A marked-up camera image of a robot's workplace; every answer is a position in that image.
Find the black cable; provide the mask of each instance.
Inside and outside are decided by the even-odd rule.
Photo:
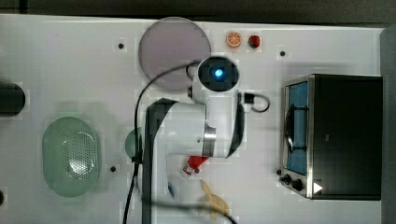
[[[136,102],[136,107],[134,109],[134,129],[137,130],[137,114],[139,111],[139,105],[140,105],[140,101],[142,99],[143,93],[145,93],[145,91],[149,88],[149,86],[157,81],[160,77],[163,77],[169,73],[172,73],[178,69],[187,67],[187,66],[191,66],[193,64],[197,64],[199,63],[199,61],[193,61],[192,63],[188,63],[188,64],[183,64],[174,68],[171,68],[169,70],[166,70],[162,73],[160,73],[158,76],[156,76],[154,79],[152,79],[147,85],[146,87],[140,92],[139,97],[137,98],[137,102]],[[132,197],[132,192],[134,191],[134,179],[137,177],[138,171],[139,171],[139,164],[142,161],[142,151],[139,150],[139,141],[138,141],[138,136],[137,133],[134,136],[134,143],[135,143],[135,154],[134,154],[134,175],[132,177],[132,181],[131,181],[131,186],[129,187],[129,192],[128,192],[128,197],[127,197],[127,201],[125,204],[125,210],[124,210],[124,215],[123,215],[123,220],[122,220],[122,224],[126,224],[127,218],[128,218],[128,211],[129,211],[129,204],[131,203],[131,197]]]
[[[147,199],[145,199],[144,197],[142,197],[142,202],[143,203],[149,203],[149,201]],[[231,217],[228,214],[224,214],[222,213],[222,211],[214,208],[214,207],[209,207],[209,206],[205,206],[205,205],[200,205],[200,204],[195,204],[195,205],[186,205],[186,204],[177,204],[177,203],[165,203],[165,202],[156,202],[156,201],[151,201],[151,204],[154,204],[158,207],[163,207],[163,208],[176,208],[179,210],[192,210],[192,209],[202,209],[202,210],[206,210],[208,212],[216,212],[221,214],[224,217],[227,217],[231,223],[233,224],[237,224],[237,222],[233,219],[233,217]]]
[[[174,71],[176,71],[178,69],[184,68],[184,67],[186,67],[186,72],[187,72],[188,68],[190,66],[195,65],[195,64],[199,64],[199,63],[200,63],[200,61],[193,61],[192,63],[188,63],[188,64],[184,64],[184,65],[181,65],[181,66],[177,66],[177,67],[171,68],[171,69],[169,69],[167,71],[164,71],[164,72],[160,73],[158,76],[156,76],[154,79],[152,79],[146,85],[146,87],[140,92],[139,97],[137,98],[136,107],[134,109],[134,129],[135,130],[137,130],[137,114],[138,114],[138,111],[139,111],[140,101],[142,99],[143,94],[149,88],[149,86],[153,82],[158,80],[160,77],[163,77],[163,76],[165,76],[165,75],[167,75],[169,73],[172,73],[172,72],[174,72]],[[127,197],[127,202],[126,202],[126,205],[125,205],[125,210],[124,210],[122,224],[126,224],[126,222],[127,222],[129,205],[131,203],[131,197],[132,197],[132,193],[134,191],[134,182],[135,182],[135,179],[137,178],[137,174],[138,174],[138,170],[139,170],[139,164],[142,161],[142,154],[143,154],[142,150],[138,150],[142,144],[139,142],[137,133],[134,136],[134,143],[135,143],[135,149],[134,149],[135,150],[135,155],[134,155],[134,175],[132,177],[131,186],[130,186],[129,192],[128,192],[128,197]],[[144,199],[144,197],[142,197],[142,202],[143,203],[151,203],[151,204],[154,204],[156,206],[165,207],[165,208],[177,208],[177,209],[180,209],[180,210],[205,209],[207,211],[214,211],[214,212],[217,212],[217,213],[227,217],[233,224],[237,224],[237,222],[232,217],[230,217],[229,215],[223,214],[220,210],[217,210],[215,208],[211,208],[211,207],[208,207],[208,206],[203,206],[203,205],[182,205],[182,204],[172,204],[172,203],[164,203],[164,202],[161,203],[161,202],[155,202],[155,201],[148,202],[147,200]]]
[[[265,111],[267,111],[270,108],[271,103],[270,103],[270,99],[268,97],[261,95],[261,94],[257,94],[257,93],[252,93],[252,94],[254,95],[254,97],[259,97],[259,98],[262,98],[264,101],[266,101],[267,107],[265,107],[264,109],[257,109],[253,106],[253,107],[251,107],[251,110],[253,110],[256,113],[264,113]]]

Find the white table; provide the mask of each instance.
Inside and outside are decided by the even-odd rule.
[[[0,15],[0,78],[18,83],[27,105],[11,119],[0,119],[0,223],[121,223],[133,171],[124,140],[133,128],[134,101],[146,78],[136,50],[154,21]],[[265,114],[247,114],[246,142],[228,160],[210,159],[196,178],[231,207],[241,224],[381,222],[380,202],[308,201],[277,182],[280,165],[280,88],[284,81],[313,73],[379,76],[382,29],[198,22],[213,54],[236,61],[241,89],[272,100]],[[228,31],[247,39],[260,35],[253,52],[245,44],[231,52]],[[123,43],[124,49],[117,45]],[[286,57],[279,52],[285,50]],[[163,96],[161,90],[149,97]],[[186,94],[170,94],[186,100]],[[57,118],[88,121],[101,139],[103,167],[85,195],[66,199],[44,181],[41,139]],[[170,158],[177,172],[183,157]],[[111,173],[111,166],[117,172]],[[137,224],[134,201],[129,223]],[[218,223],[227,223],[220,219]]]

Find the red object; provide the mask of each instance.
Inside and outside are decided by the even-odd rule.
[[[258,47],[260,46],[260,43],[261,43],[261,39],[260,39],[260,37],[257,36],[257,35],[251,35],[251,36],[248,38],[248,44],[249,44],[253,49],[258,48]]]
[[[209,159],[208,157],[200,157],[200,156],[190,156],[186,162],[186,165],[183,168],[183,171],[187,175],[191,175],[198,167],[202,165],[205,161]]]

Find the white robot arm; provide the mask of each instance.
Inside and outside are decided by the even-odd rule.
[[[142,132],[143,180],[147,202],[172,200],[166,158],[171,154],[227,158],[239,147],[244,132],[239,74],[223,57],[202,61],[193,79],[195,104],[161,99],[150,105]],[[150,203],[143,203],[142,223],[159,223]]]

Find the green bowl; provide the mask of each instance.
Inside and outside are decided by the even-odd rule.
[[[99,141],[81,119],[51,123],[42,142],[43,172],[48,186],[64,197],[77,197],[96,183],[100,173]]]

